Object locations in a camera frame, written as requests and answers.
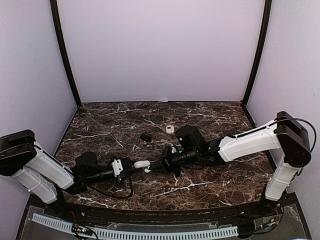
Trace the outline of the black round charging case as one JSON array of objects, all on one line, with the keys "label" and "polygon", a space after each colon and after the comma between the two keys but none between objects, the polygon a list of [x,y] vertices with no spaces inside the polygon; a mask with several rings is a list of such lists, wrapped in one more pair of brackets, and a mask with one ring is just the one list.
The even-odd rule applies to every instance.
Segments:
[{"label": "black round charging case", "polygon": [[146,143],[150,143],[152,141],[152,136],[148,133],[142,133],[140,139]]}]

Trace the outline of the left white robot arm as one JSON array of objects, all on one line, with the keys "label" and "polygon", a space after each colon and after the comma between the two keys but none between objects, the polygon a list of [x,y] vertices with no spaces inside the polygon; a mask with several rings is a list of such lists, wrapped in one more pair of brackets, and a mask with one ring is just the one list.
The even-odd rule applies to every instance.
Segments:
[{"label": "left white robot arm", "polygon": [[98,163],[91,151],[82,153],[70,168],[47,153],[36,141],[32,130],[26,129],[0,138],[0,174],[23,185],[37,195],[60,218],[67,218],[70,206],[63,201],[63,193],[78,195],[92,189],[106,197],[94,184],[103,181],[131,180],[132,170],[127,160],[113,158],[110,165]]}]

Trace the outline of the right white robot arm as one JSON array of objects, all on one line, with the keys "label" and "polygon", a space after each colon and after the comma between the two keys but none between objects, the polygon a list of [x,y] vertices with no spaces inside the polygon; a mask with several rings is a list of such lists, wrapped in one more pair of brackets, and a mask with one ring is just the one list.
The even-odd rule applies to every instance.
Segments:
[{"label": "right white robot arm", "polygon": [[266,217],[298,172],[311,161],[316,144],[310,143],[309,132],[302,123],[309,122],[280,111],[262,126],[211,141],[206,141],[196,126],[185,125],[175,133],[181,149],[167,146],[161,158],[147,169],[178,177],[183,164],[218,167],[248,155],[280,150],[282,158],[266,184],[265,198],[255,205],[255,213]]}]

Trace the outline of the beige gold-rimmed charging case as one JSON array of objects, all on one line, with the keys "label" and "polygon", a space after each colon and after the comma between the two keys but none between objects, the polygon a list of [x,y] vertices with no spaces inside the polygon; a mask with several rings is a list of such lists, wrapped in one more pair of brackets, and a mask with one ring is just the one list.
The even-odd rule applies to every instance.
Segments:
[{"label": "beige gold-rimmed charging case", "polygon": [[165,127],[165,132],[167,134],[173,134],[175,132],[175,127],[173,125],[167,125]]}]

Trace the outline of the white oval charging case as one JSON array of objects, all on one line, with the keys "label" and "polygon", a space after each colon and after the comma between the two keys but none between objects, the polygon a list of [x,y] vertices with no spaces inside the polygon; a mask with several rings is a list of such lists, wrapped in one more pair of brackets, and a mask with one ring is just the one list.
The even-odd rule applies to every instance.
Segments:
[{"label": "white oval charging case", "polygon": [[141,169],[141,168],[148,168],[150,166],[150,161],[149,160],[140,160],[136,161],[133,166],[135,169]]}]

